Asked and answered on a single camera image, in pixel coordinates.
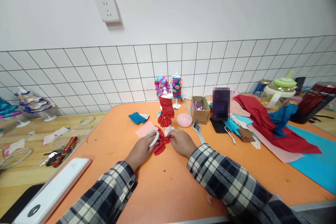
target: wall outlet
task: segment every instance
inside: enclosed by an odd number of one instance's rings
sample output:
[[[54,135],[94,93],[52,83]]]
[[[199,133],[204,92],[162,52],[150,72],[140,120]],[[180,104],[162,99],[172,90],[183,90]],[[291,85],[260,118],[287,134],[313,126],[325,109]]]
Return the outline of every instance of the wall outlet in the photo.
[[[101,19],[105,23],[121,22],[116,0],[95,0]]]

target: red fabric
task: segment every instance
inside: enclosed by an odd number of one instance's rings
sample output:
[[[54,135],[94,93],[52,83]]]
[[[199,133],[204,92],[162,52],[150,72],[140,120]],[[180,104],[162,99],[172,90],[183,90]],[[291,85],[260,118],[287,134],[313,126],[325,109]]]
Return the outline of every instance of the red fabric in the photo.
[[[159,100],[160,105],[162,107],[162,112],[157,121],[161,127],[168,127],[172,123],[171,118],[174,118],[175,115],[172,99],[163,98],[162,96],[159,96]]]
[[[155,127],[158,128],[157,130],[160,133],[159,139],[161,140],[161,143],[155,146],[155,148],[153,149],[154,155],[157,156],[160,155],[165,150],[166,144],[170,143],[170,138],[164,136],[162,129],[160,129],[158,126],[155,125]]]
[[[271,121],[264,106],[253,96],[239,94],[234,97],[234,100],[251,114],[251,119],[254,121],[253,126],[274,146],[294,153],[322,153],[317,146],[308,143],[288,127],[283,129],[287,137],[275,137],[273,129],[276,124]]]

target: white tile wall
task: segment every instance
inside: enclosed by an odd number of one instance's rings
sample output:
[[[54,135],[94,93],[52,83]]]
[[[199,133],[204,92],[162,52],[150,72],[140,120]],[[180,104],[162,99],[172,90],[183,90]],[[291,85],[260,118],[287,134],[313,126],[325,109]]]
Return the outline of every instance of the white tile wall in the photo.
[[[155,78],[182,76],[187,96],[214,87],[253,92],[261,79],[290,70],[305,84],[336,81],[336,36],[126,45],[0,52],[0,96],[17,103],[24,86],[56,104],[52,113],[106,112],[129,102],[157,100]]]

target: plaid shirt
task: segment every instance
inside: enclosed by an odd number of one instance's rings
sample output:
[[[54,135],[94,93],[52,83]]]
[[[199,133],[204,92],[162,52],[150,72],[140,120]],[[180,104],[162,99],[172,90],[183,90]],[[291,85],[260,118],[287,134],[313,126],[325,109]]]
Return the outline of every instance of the plaid shirt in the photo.
[[[223,201],[234,223],[308,223],[245,168],[208,144],[194,151],[187,168],[201,186]],[[118,162],[58,223],[116,223],[136,186],[130,166],[125,161]]]

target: orange table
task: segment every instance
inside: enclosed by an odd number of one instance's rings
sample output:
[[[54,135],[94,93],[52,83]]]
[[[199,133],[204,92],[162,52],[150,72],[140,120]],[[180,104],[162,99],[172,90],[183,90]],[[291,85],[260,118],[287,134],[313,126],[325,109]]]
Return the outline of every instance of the orange table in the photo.
[[[189,113],[185,102],[175,112]],[[158,125],[159,102],[115,106],[96,126],[87,139],[69,157],[89,158],[91,164],[54,211],[47,223],[55,223],[117,161],[124,160],[138,140],[136,125],[128,117],[133,112],[149,114]],[[336,141],[336,137],[310,124],[294,126]],[[180,128],[176,119],[173,127]],[[185,128],[195,144],[201,144],[192,127]],[[202,125],[205,141],[215,150],[243,165],[271,193],[278,194],[287,205],[336,200],[336,196],[306,177],[289,164],[279,161],[265,146],[255,149],[235,136],[237,145],[227,134],[215,133],[212,125]],[[190,175],[187,158],[175,152],[171,144],[159,155],[150,156],[136,172],[138,186],[118,223],[169,223],[227,215],[221,201],[207,201],[207,192]]]

